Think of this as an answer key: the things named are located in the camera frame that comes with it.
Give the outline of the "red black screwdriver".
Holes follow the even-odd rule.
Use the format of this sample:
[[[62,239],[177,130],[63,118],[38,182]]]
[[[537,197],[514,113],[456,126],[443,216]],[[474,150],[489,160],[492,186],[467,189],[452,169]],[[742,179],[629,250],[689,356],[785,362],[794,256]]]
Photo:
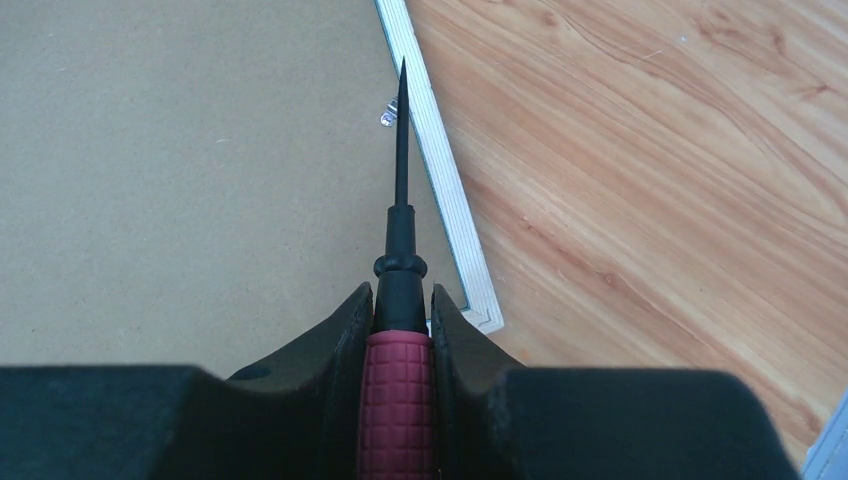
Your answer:
[[[361,479],[433,479],[435,461],[432,348],[409,202],[410,102],[399,76],[394,201],[387,211],[385,250],[374,264],[378,288],[366,340],[359,413]]]

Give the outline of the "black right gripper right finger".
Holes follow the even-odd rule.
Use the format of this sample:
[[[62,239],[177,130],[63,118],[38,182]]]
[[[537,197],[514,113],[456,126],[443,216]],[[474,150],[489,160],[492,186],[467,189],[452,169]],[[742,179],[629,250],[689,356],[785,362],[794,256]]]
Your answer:
[[[445,479],[795,479],[736,376],[679,368],[528,367],[431,297]]]

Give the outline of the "wooden photo frame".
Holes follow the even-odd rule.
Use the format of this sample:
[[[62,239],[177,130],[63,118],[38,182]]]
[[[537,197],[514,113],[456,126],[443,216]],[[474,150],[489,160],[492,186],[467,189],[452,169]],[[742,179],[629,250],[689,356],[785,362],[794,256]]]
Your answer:
[[[328,317],[384,249],[400,69],[425,282],[499,330],[404,2],[3,2],[2,363],[225,377]]]

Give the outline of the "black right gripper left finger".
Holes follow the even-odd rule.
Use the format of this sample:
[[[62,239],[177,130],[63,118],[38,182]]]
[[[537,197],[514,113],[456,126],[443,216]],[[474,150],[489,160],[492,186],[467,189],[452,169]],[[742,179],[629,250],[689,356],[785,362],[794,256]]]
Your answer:
[[[191,365],[5,367],[5,479],[351,479],[372,290],[227,379]]]

